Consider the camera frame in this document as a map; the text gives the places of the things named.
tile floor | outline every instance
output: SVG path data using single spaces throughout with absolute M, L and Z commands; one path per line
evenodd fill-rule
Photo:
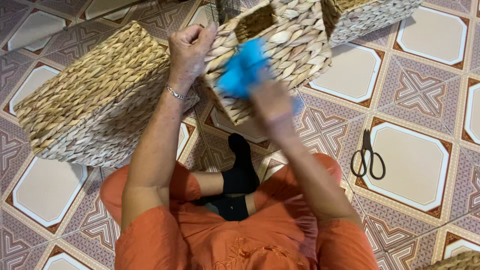
M 119 228 L 98 198 L 112 169 L 35 158 L 13 107 L 130 20 L 163 45 L 178 28 L 206 24 L 204 0 L 133 2 L 0 3 L 0 269 L 113 268 Z M 333 54 L 334 66 L 298 89 L 304 106 L 295 125 L 312 152 L 340 163 L 380 268 L 413 270 L 480 250 L 479 0 L 426 1 Z M 261 179 L 286 164 L 255 123 L 231 125 L 201 85 L 193 88 L 202 98 L 185 113 L 179 161 L 229 168 L 227 137 L 237 132 Z M 381 181 L 349 171 L 365 128 L 386 163 Z

black scissors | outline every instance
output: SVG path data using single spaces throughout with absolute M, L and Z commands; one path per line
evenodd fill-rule
M 367 174 L 367 162 L 365 162 L 365 151 L 370 152 L 370 175 L 376 180 L 381 180 L 382 178 L 385 177 L 385 163 L 384 163 L 384 160 L 382 159 L 382 157 L 380 157 L 380 155 L 378 153 L 375 153 L 373 151 L 372 144 L 370 142 L 370 130 L 368 130 L 368 129 L 365 129 L 363 131 L 363 145 L 362 145 L 361 149 L 357 150 L 357 151 L 355 151 L 355 153 L 353 153 L 352 160 L 350 161 L 350 169 L 352 170 L 352 173 L 357 177 L 363 177 Z M 355 170 L 353 169 L 353 161 L 355 160 L 355 155 L 357 153 L 360 153 L 360 157 L 361 157 L 361 162 L 362 162 L 362 166 L 363 166 L 363 173 L 362 174 L 356 173 Z M 382 173 L 382 176 L 380 176 L 380 177 L 376 177 L 375 175 L 373 175 L 373 156 L 374 155 L 376 155 L 378 157 L 378 159 L 380 159 L 380 162 L 382 163 L 383 173 Z

blue rag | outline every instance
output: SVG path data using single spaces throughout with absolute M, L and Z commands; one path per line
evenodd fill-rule
M 226 71 L 217 82 L 217 87 L 229 97 L 248 99 L 252 87 L 260 84 L 260 69 L 269 69 L 268 59 L 264 58 L 262 49 L 264 41 L 252 39 L 239 45 L 239 52 L 225 64 Z M 298 114 L 303 108 L 299 96 L 292 97 L 293 113 Z

person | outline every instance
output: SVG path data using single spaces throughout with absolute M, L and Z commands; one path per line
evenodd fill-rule
M 236 155 L 231 170 L 190 172 L 175 161 L 181 97 L 202 74 L 215 36 L 215 24 L 171 35 L 171 91 L 163 91 L 130 165 L 101 186 L 101 200 L 121 227 L 115 269 L 378 269 L 339 187 L 339 164 L 301 143 L 280 83 L 266 80 L 252 90 L 258 119 L 289 162 L 268 180 L 258 186 L 250 147 L 235 134 L 228 140 Z M 230 193 L 247 195 L 224 196 Z M 213 195 L 220 196 L 212 202 L 219 214 L 192 203 Z

woven basket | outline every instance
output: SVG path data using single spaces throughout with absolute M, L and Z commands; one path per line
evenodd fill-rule
M 331 64 L 320 0 L 264 0 L 220 26 L 205 59 L 204 81 L 216 107 L 235 125 L 250 117 L 252 104 L 223 95 L 216 83 L 235 47 L 257 37 L 266 41 L 273 75 L 289 89 L 318 77 Z
M 331 47 L 408 18 L 423 0 L 322 0 Z
M 169 56 L 135 21 L 15 106 L 36 156 L 115 166 L 130 155 L 163 91 Z M 197 101 L 189 100 L 184 110 Z
M 479 270 L 480 252 L 466 251 L 417 270 Z

